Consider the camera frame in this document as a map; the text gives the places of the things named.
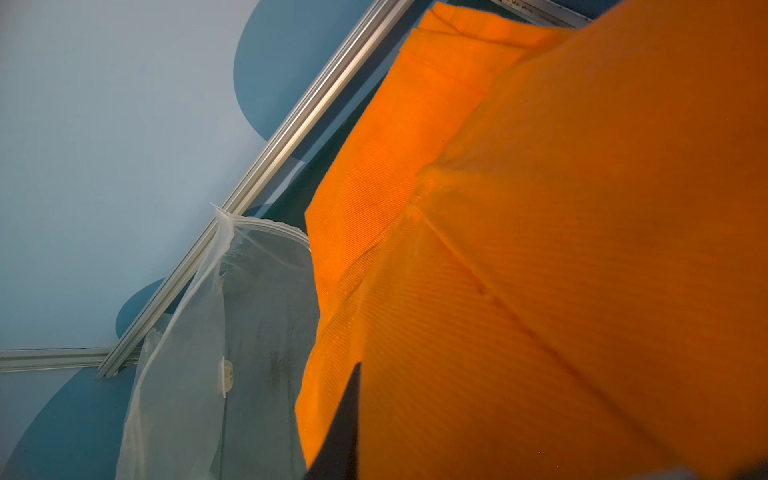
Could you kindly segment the white bag vacuum valve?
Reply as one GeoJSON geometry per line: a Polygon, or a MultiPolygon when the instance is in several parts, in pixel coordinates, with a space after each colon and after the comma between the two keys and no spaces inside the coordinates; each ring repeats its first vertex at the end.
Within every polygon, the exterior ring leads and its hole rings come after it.
{"type": "Polygon", "coordinates": [[[225,357],[223,357],[219,363],[218,382],[222,397],[227,398],[227,395],[234,384],[234,366],[232,362],[225,357]]]}

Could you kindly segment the clear plastic vacuum bag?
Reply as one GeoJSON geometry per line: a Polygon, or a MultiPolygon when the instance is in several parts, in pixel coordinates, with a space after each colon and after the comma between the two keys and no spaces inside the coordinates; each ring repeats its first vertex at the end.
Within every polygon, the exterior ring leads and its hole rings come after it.
{"type": "Polygon", "coordinates": [[[300,479],[295,405],[319,307],[307,235],[218,211],[174,314],[142,347],[120,479],[300,479]]]}

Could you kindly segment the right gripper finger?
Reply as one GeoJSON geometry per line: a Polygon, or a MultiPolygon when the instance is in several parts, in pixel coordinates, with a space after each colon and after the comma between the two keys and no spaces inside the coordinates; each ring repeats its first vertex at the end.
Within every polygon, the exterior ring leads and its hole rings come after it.
{"type": "Polygon", "coordinates": [[[354,366],[307,480],[357,480],[361,364],[354,366]]]}

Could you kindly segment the aluminium frame rail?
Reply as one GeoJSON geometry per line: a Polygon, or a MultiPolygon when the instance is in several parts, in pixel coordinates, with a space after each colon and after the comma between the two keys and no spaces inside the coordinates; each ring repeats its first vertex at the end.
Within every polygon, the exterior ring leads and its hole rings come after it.
{"type": "MultiPolygon", "coordinates": [[[[235,215],[245,212],[390,32],[416,11],[412,1],[372,3],[225,200],[223,211],[235,215]]],[[[120,336],[116,346],[110,349],[3,350],[1,371],[17,373],[96,367],[99,376],[109,378],[124,365],[136,362],[139,343],[191,282],[209,250],[215,227],[216,221],[211,220],[120,336]]]]}

